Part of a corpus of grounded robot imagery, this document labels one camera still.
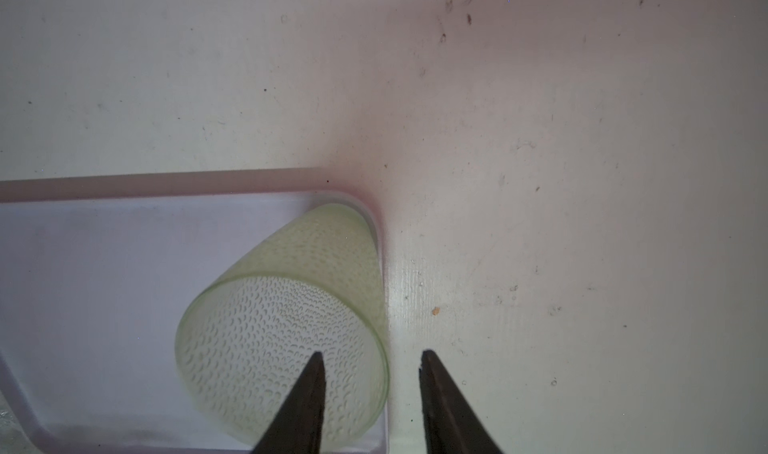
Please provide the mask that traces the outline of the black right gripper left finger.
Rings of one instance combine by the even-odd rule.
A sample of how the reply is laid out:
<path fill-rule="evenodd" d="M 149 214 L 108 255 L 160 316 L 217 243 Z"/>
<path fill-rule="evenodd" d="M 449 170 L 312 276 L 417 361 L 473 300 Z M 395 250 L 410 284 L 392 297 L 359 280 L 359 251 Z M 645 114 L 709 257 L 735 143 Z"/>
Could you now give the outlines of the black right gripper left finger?
<path fill-rule="evenodd" d="M 318 454 L 322 443 L 326 374 L 322 353 L 314 352 L 253 454 Z"/>

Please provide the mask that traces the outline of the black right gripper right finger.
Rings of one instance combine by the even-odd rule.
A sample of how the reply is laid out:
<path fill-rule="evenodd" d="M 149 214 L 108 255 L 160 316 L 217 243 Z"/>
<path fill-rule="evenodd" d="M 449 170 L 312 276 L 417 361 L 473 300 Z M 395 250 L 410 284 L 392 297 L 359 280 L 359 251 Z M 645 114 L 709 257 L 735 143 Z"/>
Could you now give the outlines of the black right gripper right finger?
<path fill-rule="evenodd" d="M 427 453 L 502 453 L 433 350 L 422 353 L 419 384 Z"/>

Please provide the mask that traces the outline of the pale green dimpled cup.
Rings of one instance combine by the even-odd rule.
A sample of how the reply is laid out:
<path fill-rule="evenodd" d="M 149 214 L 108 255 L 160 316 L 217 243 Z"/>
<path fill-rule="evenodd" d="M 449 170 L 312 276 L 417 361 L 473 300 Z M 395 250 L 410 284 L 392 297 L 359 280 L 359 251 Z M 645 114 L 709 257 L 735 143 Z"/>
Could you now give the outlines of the pale green dimpled cup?
<path fill-rule="evenodd" d="M 375 233 L 355 209 L 317 207 L 262 241 L 190 304 L 175 361 L 195 407 L 236 440 L 266 432 L 310 356 L 326 373 L 322 447 L 356 443 L 389 392 Z"/>

